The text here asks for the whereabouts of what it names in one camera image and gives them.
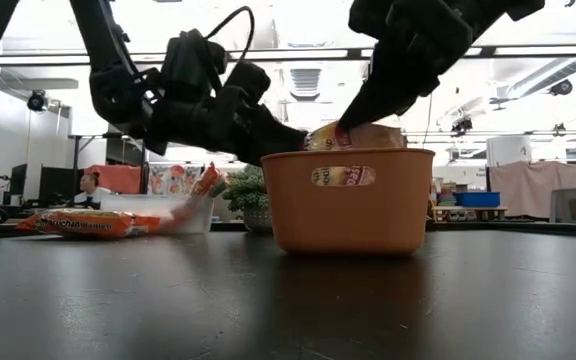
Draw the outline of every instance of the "person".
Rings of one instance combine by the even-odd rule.
[[[111,193],[110,190],[99,186],[98,172],[82,176],[79,181],[79,189],[82,193],[75,196],[75,204],[81,204],[84,202],[98,204],[101,202],[101,198],[104,195]]]

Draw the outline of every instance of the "potted plant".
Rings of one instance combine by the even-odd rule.
[[[272,231],[270,200],[260,167],[246,165],[243,171],[231,173],[223,198],[230,201],[230,211],[243,212],[244,224],[249,231]]]

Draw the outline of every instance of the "green plant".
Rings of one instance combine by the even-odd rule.
[[[223,197],[230,200],[230,211],[263,210],[270,207],[264,173],[258,166],[246,165],[243,171],[231,173],[228,190]]]

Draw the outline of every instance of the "computer monitor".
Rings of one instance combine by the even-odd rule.
[[[76,184],[83,176],[84,171],[77,171]],[[75,175],[72,168],[54,168],[43,166],[41,168],[41,179],[39,183],[39,199],[41,200],[70,200],[75,189]]]
[[[10,173],[10,195],[23,195],[26,186],[26,172],[28,164],[18,165],[12,168]]]

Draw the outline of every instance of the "ceiling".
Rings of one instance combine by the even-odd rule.
[[[567,8],[566,3],[567,0],[547,1],[544,10],[517,23],[504,17],[477,45],[576,44],[576,4]],[[255,13],[253,49],[286,48],[291,43],[316,43],[334,48],[372,46],[371,38],[346,27],[350,4],[349,0],[184,0],[181,3],[119,0],[113,2],[113,11],[131,38],[129,49],[133,53],[160,53],[168,39],[180,30],[197,27],[206,34],[242,5],[250,6]],[[227,49],[241,49],[248,32],[247,21],[245,16],[237,18],[214,40]],[[21,0],[0,45],[2,54],[83,49],[67,0]],[[442,84],[432,97],[420,99],[403,117],[385,119],[382,123],[413,132],[450,130],[454,120],[468,113],[478,131],[544,130],[560,122],[565,122],[567,129],[573,129],[576,128],[575,61],[575,58],[461,60],[441,78]],[[261,66],[272,79],[264,103],[291,126],[312,129],[341,115],[361,85],[366,63],[309,61]],[[61,88],[55,85],[48,90],[49,96],[72,106],[90,102],[85,67],[13,67],[1,74],[11,87],[21,87],[21,83],[29,79],[70,79],[76,81],[77,89],[72,88],[72,82]],[[304,87],[302,83],[312,81],[313,76],[316,76],[317,88]],[[556,81],[567,78],[573,83],[574,91],[567,96],[545,94],[548,87],[556,83],[551,78]],[[532,93],[526,90],[526,84],[531,85]],[[296,100],[296,94],[313,91],[318,94],[315,101]],[[504,110],[493,111],[497,106],[489,105],[489,100],[504,97],[519,99],[502,104]],[[478,143],[480,139],[472,138],[465,144],[464,140],[467,139],[459,140],[462,147],[469,143],[472,147],[482,146]],[[454,145],[455,139],[428,136],[426,141],[433,143],[426,147],[443,150]]]

